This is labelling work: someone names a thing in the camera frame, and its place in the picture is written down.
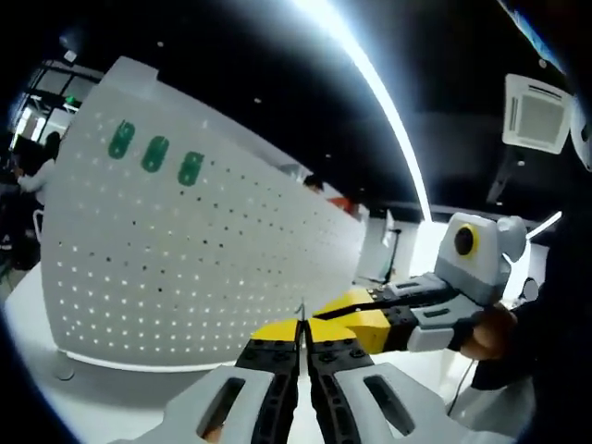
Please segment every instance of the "cable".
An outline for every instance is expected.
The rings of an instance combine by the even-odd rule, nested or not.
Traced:
[[[473,361],[471,361],[469,366],[466,367],[466,370],[464,371],[464,374],[461,377],[461,382],[459,382],[459,387],[456,388],[456,393],[454,393],[454,398],[452,399],[452,403],[450,404],[450,408],[448,409],[448,412],[446,413],[446,415],[450,416],[450,414],[452,413],[452,409],[456,405],[456,401],[459,399],[459,395],[461,394],[461,387],[463,386],[463,382],[466,379],[466,377],[469,375],[469,370],[471,370],[471,367],[473,366],[474,363],[475,363],[475,359],[473,359]]]

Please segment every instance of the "ceiling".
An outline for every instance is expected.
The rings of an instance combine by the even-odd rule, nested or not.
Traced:
[[[571,142],[555,156],[505,146],[501,131],[506,74],[569,87],[555,68],[539,65],[496,1],[332,4],[398,107],[436,213],[463,208],[540,221],[565,205],[579,186]],[[144,6],[103,2],[83,23],[77,63],[107,70],[124,55],[155,66],[161,81],[237,120],[342,193],[419,220],[401,149],[369,87],[290,0]],[[510,168],[502,205],[488,203],[508,159],[524,166]]]

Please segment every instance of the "white table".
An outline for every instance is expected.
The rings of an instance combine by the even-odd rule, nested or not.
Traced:
[[[18,284],[5,309],[14,340],[34,380],[72,432],[85,443],[135,438],[153,428],[162,420],[167,401],[203,374],[147,374],[69,361],[75,376],[69,381],[58,380],[53,374],[56,345],[45,315],[39,265]],[[442,351],[391,352],[373,358],[375,363],[395,364],[436,393],[443,390],[447,398],[455,389],[454,379],[458,383],[466,368],[451,365],[449,374],[442,376],[446,367],[442,365]],[[299,381],[299,405],[289,438],[290,444],[303,442],[323,443],[310,402],[307,375]]]

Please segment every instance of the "white perforated panel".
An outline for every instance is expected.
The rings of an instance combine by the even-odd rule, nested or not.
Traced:
[[[127,153],[108,146],[122,121]],[[153,137],[169,141],[147,172]],[[196,183],[179,183],[187,152]],[[43,291],[57,346],[105,364],[234,360],[259,326],[351,284],[364,227],[204,121],[103,84],[62,144],[43,223]]]

